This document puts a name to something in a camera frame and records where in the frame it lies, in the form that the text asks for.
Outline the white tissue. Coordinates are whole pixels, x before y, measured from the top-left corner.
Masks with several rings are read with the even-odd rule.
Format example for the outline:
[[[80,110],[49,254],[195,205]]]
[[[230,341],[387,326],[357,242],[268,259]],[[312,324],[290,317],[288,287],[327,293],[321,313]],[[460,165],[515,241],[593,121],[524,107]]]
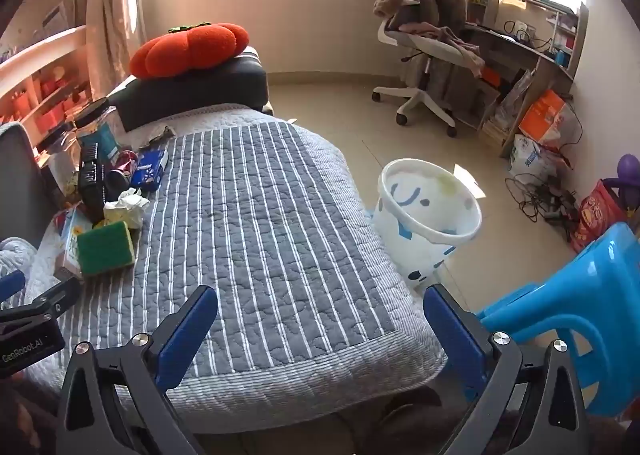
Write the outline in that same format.
[[[129,230],[140,230],[149,206],[150,201],[139,189],[130,188],[120,193],[116,201],[104,205],[104,223],[123,222]]]

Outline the blue snack box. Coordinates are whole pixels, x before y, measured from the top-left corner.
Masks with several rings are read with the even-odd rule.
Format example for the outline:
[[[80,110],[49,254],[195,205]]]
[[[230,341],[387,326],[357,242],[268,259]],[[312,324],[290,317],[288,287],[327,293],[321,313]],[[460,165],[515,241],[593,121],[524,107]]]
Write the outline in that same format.
[[[132,174],[130,186],[143,192],[156,192],[162,182],[168,155],[164,150],[143,152]]]

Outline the green yellow sponge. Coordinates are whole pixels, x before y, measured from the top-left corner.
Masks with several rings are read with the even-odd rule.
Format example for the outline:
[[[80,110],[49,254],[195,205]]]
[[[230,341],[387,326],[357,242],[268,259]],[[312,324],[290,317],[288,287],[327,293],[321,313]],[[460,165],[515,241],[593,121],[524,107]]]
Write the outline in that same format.
[[[134,244],[122,221],[78,235],[78,262],[82,275],[93,277],[134,264]]]

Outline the torn paper wrapper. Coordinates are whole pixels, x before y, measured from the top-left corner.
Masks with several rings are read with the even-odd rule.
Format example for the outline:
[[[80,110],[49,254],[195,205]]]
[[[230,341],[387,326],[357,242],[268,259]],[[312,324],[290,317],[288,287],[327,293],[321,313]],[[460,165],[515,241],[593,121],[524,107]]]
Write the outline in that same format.
[[[140,144],[140,149],[149,149],[159,145],[166,140],[175,137],[176,131],[169,125],[158,125],[144,138]]]

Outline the red soda can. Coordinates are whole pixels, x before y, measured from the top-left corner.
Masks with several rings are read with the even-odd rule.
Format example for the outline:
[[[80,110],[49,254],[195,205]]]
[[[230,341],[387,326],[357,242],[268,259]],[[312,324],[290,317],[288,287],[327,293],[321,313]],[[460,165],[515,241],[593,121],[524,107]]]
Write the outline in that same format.
[[[122,150],[115,160],[115,165],[107,171],[104,178],[106,200],[114,202],[122,192],[130,188],[131,179],[139,160],[136,152]]]

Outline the clear jar with black lid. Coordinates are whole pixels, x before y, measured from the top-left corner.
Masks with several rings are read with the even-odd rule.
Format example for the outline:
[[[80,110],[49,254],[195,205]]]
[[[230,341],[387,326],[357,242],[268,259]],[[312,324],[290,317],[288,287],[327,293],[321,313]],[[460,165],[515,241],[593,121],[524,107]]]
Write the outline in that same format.
[[[63,209],[77,203],[80,146],[74,125],[59,124],[36,146],[36,150],[40,174],[55,205]]]

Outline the clear jar with teal label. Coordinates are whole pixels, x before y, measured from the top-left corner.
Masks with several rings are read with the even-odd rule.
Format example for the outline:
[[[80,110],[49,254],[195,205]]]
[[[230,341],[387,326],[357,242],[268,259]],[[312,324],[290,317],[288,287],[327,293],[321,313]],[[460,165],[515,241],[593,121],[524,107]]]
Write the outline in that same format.
[[[101,162],[114,168],[126,134],[116,106],[107,98],[95,100],[79,113],[74,124],[80,144],[98,145]]]

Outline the dark grey chair back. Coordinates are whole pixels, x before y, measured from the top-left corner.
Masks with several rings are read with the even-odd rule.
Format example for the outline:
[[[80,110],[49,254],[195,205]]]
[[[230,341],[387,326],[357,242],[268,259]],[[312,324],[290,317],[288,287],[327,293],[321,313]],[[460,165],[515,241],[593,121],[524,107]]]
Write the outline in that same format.
[[[1,126],[0,233],[19,237],[38,248],[56,207],[20,123]]]

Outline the black cushion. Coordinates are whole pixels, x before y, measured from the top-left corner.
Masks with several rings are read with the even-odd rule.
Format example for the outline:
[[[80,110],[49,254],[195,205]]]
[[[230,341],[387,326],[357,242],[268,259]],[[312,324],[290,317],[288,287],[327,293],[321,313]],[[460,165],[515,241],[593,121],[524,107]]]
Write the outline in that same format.
[[[269,101],[267,73],[258,52],[239,56],[208,70],[170,78],[137,79],[107,96],[128,131],[197,108],[234,103],[260,111]]]

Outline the white bookshelf with red items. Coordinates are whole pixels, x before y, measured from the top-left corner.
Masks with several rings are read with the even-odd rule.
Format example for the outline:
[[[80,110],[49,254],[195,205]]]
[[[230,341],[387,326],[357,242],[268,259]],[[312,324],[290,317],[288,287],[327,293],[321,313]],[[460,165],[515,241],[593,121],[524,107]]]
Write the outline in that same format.
[[[1,121],[39,145],[92,101],[85,26],[64,30],[1,64]]]

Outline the blue plastic stool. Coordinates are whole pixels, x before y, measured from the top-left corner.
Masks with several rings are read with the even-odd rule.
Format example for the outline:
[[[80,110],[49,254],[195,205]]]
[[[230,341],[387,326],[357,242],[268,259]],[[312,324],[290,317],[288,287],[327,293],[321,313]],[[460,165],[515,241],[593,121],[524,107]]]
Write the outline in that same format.
[[[528,342],[556,331],[583,388],[598,386],[591,414],[614,417],[639,395],[639,241],[609,227],[544,284],[528,284],[477,313],[488,331]]]

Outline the red snack bag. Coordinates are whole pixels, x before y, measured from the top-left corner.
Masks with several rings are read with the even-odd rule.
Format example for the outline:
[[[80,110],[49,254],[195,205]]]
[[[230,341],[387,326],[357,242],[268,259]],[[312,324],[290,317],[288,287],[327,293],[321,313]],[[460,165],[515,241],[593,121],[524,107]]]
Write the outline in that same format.
[[[581,253],[613,224],[626,221],[620,197],[603,180],[599,180],[578,207],[578,224],[570,235],[570,246],[575,253]]]

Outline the white plastic bag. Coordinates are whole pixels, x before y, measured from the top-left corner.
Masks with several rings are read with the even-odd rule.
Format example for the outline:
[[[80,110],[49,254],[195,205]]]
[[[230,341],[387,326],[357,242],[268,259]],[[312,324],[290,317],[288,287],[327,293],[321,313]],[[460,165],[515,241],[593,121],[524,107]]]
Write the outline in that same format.
[[[524,184],[541,186],[556,176],[553,158],[529,137],[517,134],[510,155],[509,176]]]

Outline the orange cardboard box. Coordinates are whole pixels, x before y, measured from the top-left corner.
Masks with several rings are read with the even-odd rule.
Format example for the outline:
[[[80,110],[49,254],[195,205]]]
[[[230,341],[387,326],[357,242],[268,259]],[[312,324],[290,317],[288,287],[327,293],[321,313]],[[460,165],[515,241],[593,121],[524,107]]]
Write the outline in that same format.
[[[518,129],[539,145],[559,150],[575,137],[578,123],[570,103],[548,89],[529,106]]]

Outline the white office chair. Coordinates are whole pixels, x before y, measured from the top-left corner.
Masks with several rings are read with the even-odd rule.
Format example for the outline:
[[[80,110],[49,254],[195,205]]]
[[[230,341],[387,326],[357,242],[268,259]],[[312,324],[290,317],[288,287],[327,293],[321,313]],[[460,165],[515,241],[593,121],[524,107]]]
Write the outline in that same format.
[[[485,61],[480,57],[480,47],[468,44],[448,27],[436,27],[427,22],[410,22],[413,12],[418,12],[420,0],[402,0],[394,15],[388,16],[378,28],[378,41],[382,44],[405,48],[410,51],[401,61],[416,60],[404,79],[405,87],[375,87],[371,99],[380,103],[382,97],[404,99],[396,111],[396,124],[406,126],[408,113],[422,104],[447,125],[447,136],[457,137],[457,125],[452,111],[443,108],[427,92],[434,60],[465,68],[475,78],[482,76]]]

